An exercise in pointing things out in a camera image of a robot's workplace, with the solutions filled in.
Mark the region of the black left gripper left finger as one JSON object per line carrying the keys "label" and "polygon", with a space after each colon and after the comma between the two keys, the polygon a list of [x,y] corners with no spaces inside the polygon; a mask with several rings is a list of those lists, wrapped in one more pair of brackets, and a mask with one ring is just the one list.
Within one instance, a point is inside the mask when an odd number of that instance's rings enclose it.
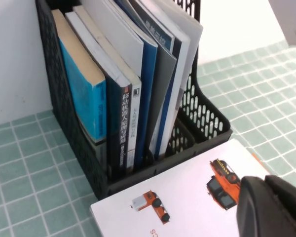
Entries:
{"label": "black left gripper left finger", "polygon": [[258,177],[242,178],[236,219],[241,237],[290,235],[283,207],[270,186]]}

